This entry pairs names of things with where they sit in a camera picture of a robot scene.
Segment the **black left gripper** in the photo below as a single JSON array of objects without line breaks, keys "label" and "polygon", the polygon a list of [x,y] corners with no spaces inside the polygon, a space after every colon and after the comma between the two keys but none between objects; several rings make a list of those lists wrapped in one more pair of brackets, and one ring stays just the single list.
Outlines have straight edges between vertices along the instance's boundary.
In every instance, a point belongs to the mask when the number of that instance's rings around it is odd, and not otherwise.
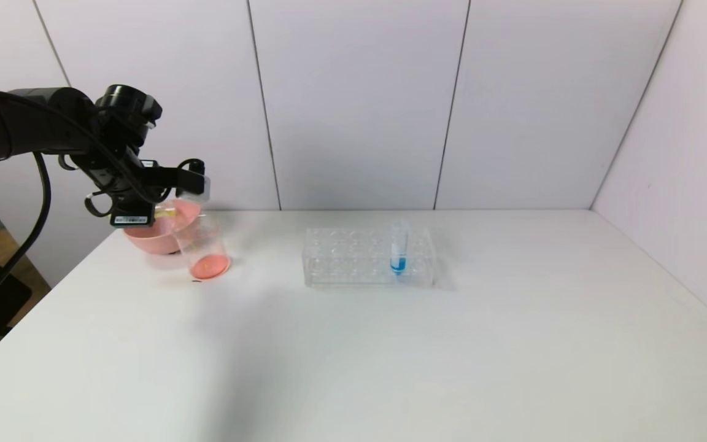
[{"label": "black left gripper", "polygon": [[115,178],[102,188],[110,198],[109,223],[112,227],[151,227],[155,205],[148,202],[124,178]]}]

